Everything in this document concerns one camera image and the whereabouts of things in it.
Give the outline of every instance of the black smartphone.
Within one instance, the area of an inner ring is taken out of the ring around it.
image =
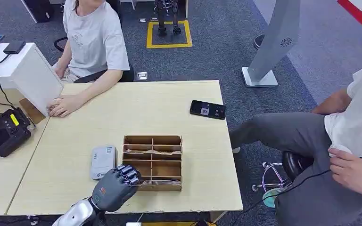
[[[208,102],[193,100],[191,103],[190,114],[200,115],[203,117],[214,119],[225,119],[226,107],[224,105],[217,105]]]

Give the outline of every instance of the man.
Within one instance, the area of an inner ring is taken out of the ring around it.
[[[332,226],[354,221],[362,213],[362,159],[358,158],[362,156],[362,70],[353,77],[346,89],[332,94],[312,113],[255,115],[230,133],[234,152],[242,144],[261,141],[313,157],[314,164],[294,185],[331,169],[277,197],[282,226]]]

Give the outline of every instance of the chair wheel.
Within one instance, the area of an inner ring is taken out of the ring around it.
[[[252,191],[254,191],[254,192],[259,191],[259,188],[257,187],[257,185],[252,185]]]

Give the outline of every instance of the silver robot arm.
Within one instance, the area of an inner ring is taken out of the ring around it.
[[[136,192],[140,173],[132,166],[109,170],[96,184],[92,196],[79,200],[52,226],[105,226],[105,212],[117,211]]]

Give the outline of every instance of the yellow label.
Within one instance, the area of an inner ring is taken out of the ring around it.
[[[10,115],[10,117],[12,118],[13,123],[14,123],[16,126],[18,126],[18,125],[19,125],[19,123],[18,123],[18,121],[17,121],[17,119],[16,119],[15,115],[14,115],[14,114],[11,114],[11,115]]]

